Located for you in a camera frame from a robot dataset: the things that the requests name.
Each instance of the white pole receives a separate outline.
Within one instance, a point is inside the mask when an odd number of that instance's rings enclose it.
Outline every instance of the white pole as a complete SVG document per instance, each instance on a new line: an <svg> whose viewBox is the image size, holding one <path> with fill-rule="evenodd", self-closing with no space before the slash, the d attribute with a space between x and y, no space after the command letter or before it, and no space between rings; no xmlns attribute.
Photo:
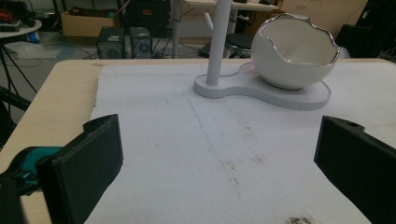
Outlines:
<svg viewBox="0 0 396 224"><path fill-rule="evenodd" d="M179 27L180 24L180 11L181 11L181 0L173 1L173 35L172 35L172 58L176 59L178 56L178 38L179 38Z"/></svg>
<svg viewBox="0 0 396 224"><path fill-rule="evenodd" d="M207 67L206 84L208 85L216 86L219 84L221 61L232 3L233 0L218 0L216 5L216 18L210 46L209 66Z"/></svg>

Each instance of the white ceramic bowl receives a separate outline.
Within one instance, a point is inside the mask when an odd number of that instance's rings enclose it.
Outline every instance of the white ceramic bowl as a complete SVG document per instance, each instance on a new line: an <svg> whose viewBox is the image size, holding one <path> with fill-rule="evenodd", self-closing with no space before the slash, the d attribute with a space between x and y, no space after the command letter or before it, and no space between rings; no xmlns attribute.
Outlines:
<svg viewBox="0 0 396 224"><path fill-rule="evenodd" d="M340 50L332 35L307 17L282 14L267 20L253 39L251 58L269 84L299 90L332 71Z"/></svg>

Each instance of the black box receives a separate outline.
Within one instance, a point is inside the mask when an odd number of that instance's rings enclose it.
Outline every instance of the black box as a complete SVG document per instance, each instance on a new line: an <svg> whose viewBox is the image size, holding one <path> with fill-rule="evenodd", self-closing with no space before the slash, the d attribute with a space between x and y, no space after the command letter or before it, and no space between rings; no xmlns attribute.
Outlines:
<svg viewBox="0 0 396 224"><path fill-rule="evenodd" d="M96 47L99 59L126 59L123 28L102 27Z"/></svg>

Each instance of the wooden table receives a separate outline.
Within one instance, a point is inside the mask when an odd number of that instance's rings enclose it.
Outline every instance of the wooden table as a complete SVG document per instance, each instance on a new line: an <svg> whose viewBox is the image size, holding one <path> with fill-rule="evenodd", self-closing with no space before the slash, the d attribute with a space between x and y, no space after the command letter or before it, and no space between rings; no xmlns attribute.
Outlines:
<svg viewBox="0 0 396 224"><path fill-rule="evenodd" d="M223 61L223 63L246 62L249 60ZM339 60L339 63L345 62L383 63L384 61ZM103 66L200 63L206 64L207 60L81 60L57 63L0 152L0 173L7 169L15 155L24 148L64 146L82 132L82 124L90 119L94 108L98 75ZM41 192L22 197L22 202L30 223L50 223Z"/></svg>

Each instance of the dark stain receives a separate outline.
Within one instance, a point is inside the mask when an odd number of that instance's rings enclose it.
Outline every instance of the dark stain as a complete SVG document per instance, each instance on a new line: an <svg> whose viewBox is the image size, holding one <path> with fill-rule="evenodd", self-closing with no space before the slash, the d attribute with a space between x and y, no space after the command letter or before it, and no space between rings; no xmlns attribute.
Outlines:
<svg viewBox="0 0 396 224"><path fill-rule="evenodd" d="M285 224L314 224L310 218L307 217L290 217Z"/></svg>

